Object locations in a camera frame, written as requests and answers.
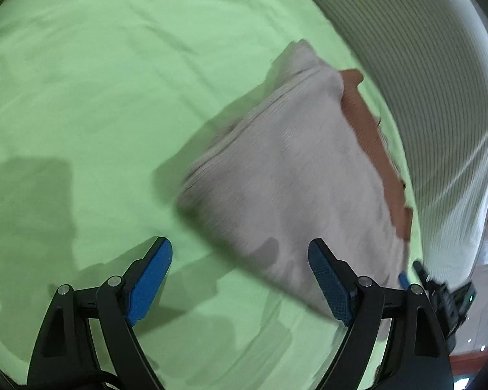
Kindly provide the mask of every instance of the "brown fabric trim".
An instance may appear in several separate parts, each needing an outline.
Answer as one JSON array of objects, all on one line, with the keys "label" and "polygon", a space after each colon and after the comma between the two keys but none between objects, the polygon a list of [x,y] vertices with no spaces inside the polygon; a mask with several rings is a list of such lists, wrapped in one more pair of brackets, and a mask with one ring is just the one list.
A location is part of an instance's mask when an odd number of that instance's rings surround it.
[{"label": "brown fabric trim", "polygon": [[342,112],[354,130],[358,144],[371,160],[383,182],[385,201],[398,237],[408,242],[412,227],[412,209],[405,206],[405,184],[391,166],[376,121],[358,92],[363,75],[358,70],[345,70],[340,74],[344,80]]}]

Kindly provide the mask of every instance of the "green fabric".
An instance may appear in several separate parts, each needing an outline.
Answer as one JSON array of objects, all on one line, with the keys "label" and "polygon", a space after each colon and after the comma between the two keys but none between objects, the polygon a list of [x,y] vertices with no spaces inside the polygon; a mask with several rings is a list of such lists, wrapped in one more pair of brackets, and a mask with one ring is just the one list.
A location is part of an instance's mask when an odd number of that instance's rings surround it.
[{"label": "green fabric", "polygon": [[[165,386],[316,386],[343,328],[242,268],[174,204],[189,164],[217,128],[271,91],[272,62],[301,38],[337,69],[358,67],[310,0],[3,3],[0,367],[7,374],[25,382],[58,285],[98,285],[144,254],[147,239],[166,236],[172,267],[136,326]],[[396,125],[371,80],[360,90],[382,118],[415,207]],[[412,258],[420,247],[415,213]]]}]

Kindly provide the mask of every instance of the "black cable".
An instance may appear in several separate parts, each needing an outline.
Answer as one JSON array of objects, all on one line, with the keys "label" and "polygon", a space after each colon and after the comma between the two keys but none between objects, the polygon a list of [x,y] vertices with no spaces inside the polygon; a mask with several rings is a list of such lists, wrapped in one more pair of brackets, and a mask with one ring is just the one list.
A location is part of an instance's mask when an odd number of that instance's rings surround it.
[{"label": "black cable", "polygon": [[47,383],[18,386],[19,390],[76,390],[86,384],[107,383],[123,390],[123,383],[117,375],[107,371],[89,371],[79,377],[61,378]]}]

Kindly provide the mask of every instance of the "gray cloth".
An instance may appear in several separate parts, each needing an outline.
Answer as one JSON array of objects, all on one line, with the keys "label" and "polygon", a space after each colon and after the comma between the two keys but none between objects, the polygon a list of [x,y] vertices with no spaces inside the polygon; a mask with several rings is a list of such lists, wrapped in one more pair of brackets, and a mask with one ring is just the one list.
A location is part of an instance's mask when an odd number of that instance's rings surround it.
[{"label": "gray cloth", "polygon": [[358,275],[393,287],[406,247],[342,114],[340,74],[305,41],[280,71],[277,90],[196,162],[178,205],[266,278],[330,316],[307,261],[311,239],[323,238]]},{"label": "gray cloth", "polygon": [[414,186],[425,267],[471,272],[488,210],[488,32],[470,0],[313,0],[378,85]]}]

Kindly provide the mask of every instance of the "gray striped cloth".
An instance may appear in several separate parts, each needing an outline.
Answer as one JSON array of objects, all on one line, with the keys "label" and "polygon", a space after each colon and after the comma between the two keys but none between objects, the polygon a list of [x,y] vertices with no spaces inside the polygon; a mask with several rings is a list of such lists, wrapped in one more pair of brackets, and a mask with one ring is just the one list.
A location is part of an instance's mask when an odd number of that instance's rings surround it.
[{"label": "gray striped cloth", "polygon": [[460,285],[488,211],[488,33],[470,0],[313,0],[399,128],[424,262]]}]

